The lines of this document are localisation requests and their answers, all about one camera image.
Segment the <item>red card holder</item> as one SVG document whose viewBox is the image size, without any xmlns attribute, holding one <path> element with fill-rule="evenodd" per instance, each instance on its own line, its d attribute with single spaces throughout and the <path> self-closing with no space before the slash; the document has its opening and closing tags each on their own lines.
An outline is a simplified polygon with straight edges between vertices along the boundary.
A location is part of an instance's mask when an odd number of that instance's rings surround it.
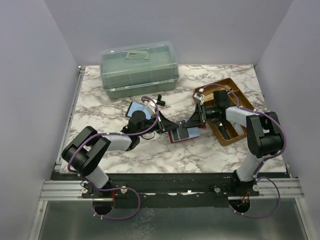
<svg viewBox="0 0 320 240">
<path fill-rule="evenodd" d="M 205 125 L 196 127 L 185 127 L 184 124 L 189 120 L 189 118 L 181 119 L 170 123 L 166 130 L 168 130 L 168 135 L 170 143 L 180 143 L 183 141 L 198 138 L 200 136 L 200 129 L 205 129 Z"/>
</svg>

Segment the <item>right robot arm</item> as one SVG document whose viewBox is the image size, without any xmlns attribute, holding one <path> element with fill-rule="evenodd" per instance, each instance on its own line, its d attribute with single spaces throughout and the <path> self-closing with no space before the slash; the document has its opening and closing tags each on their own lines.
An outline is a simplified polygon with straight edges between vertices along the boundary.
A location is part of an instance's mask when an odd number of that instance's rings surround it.
<svg viewBox="0 0 320 240">
<path fill-rule="evenodd" d="M 194 113 L 183 125 L 200 127 L 208 120 L 234 122 L 247 130 L 248 153 L 244 162 L 232 174 L 229 189 L 235 195 L 248 191 L 257 182 L 256 177 L 264 163 L 285 147 L 285 137 L 275 112 L 259 112 L 239 105 L 231 105 L 226 90 L 213 92 L 214 107 L 197 103 Z"/>
</svg>

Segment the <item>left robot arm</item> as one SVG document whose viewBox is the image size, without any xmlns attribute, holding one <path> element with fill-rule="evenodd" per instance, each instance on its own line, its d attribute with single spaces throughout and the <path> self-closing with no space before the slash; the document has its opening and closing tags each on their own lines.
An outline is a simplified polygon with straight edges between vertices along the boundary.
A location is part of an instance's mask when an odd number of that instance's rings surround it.
<svg viewBox="0 0 320 240">
<path fill-rule="evenodd" d="M 161 112 L 147 119 L 145 112 L 136 110 L 120 133 L 98 133 L 91 126 L 85 127 L 65 147 L 61 157 L 71 170 L 86 178 L 96 188 L 103 189 L 110 178 L 99 167 L 99 163 L 107 151 L 131 151 L 145 134 L 162 134 L 178 128 L 178 124 L 165 118 Z"/>
</svg>

